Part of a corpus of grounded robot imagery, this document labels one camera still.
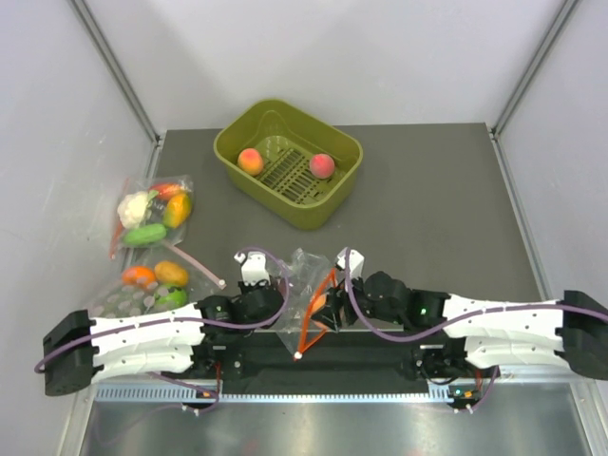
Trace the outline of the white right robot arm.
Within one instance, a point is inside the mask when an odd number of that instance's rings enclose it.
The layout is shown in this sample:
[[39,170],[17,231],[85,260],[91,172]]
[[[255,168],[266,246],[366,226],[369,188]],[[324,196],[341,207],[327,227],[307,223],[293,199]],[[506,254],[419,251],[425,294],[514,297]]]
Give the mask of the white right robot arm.
[[438,336],[442,348],[412,355],[427,378],[457,377],[498,365],[552,365],[594,380],[607,377],[607,310],[582,291],[544,302],[499,302],[411,289],[384,272],[329,288],[312,319],[337,332],[359,318],[403,329],[400,338]]

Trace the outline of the pink fake peach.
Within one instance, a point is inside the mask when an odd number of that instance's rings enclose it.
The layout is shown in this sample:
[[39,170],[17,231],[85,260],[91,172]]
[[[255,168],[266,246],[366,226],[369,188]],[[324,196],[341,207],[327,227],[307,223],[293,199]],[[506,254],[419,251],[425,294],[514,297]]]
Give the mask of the pink fake peach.
[[328,154],[314,154],[310,158],[309,168],[315,178],[326,180],[334,174],[335,163],[333,158]]

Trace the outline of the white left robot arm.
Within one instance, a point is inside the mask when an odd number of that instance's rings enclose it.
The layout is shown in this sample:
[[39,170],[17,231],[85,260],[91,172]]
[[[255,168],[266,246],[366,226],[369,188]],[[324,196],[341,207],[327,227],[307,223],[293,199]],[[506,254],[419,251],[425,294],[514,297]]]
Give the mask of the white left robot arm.
[[270,328],[286,310],[290,285],[242,284],[234,297],[212,294],[176,310],[128,317],[92,317],[75,311],[44,338],[35,365],[48,396],[63,396],[105,379],[149,372],[202,377],[215,353]]

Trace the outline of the small orange fake peach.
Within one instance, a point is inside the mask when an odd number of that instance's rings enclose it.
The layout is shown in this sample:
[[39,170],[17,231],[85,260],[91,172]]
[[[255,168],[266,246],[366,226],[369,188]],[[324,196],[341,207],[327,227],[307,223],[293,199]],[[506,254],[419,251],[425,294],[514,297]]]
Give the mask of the small orange fake peach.
[[326,301],[327,301],[327,295],[326,294],[321,294],[319,295],[312,304],[312,313],[316,313],[319,310],[321,310],[325,305],[326,305]]

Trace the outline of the clear zip bag orange seal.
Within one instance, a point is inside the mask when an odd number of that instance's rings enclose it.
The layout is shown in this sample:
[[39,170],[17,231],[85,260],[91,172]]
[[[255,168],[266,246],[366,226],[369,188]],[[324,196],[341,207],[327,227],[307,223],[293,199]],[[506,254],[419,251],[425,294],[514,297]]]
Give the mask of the clear zip bag orange seal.
[[330,330],[322,322],[313,320],[314,300],[329,288],[337,285],[336,270],[325,257],[305,252],[298,248],[287,263],[289,292],[284,312],[273,326],[279,339],[294,361],[302,359],[304,353]]

